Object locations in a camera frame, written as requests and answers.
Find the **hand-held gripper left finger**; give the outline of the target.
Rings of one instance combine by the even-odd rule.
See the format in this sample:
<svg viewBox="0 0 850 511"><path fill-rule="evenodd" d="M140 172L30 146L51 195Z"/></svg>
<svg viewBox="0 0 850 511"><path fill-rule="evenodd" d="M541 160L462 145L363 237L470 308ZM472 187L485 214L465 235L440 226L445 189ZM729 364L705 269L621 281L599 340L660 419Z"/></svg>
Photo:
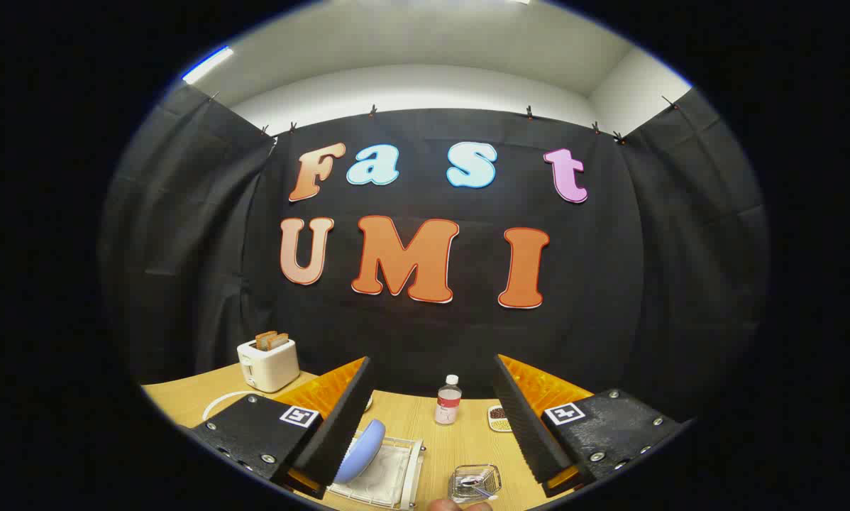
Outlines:
<svg viewBox="0 0 850 511"><path fill-rule="evenodd" d="M321 499L374 388L371 359L364 356L279 397L242 397L189 434L256 478Z"/></svg>

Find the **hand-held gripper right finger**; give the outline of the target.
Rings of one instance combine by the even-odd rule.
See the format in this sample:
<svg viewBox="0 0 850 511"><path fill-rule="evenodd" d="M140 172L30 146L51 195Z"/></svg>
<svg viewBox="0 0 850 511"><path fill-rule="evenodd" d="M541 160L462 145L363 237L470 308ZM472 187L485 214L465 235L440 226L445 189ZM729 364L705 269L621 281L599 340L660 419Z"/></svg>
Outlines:
<svg viewBox="0 0 850 511"><path fill-rule="evenodd" d="M548 498L610 478L683 433L622 389L590 392L502 353L494 363L495 394Z"/></svg>

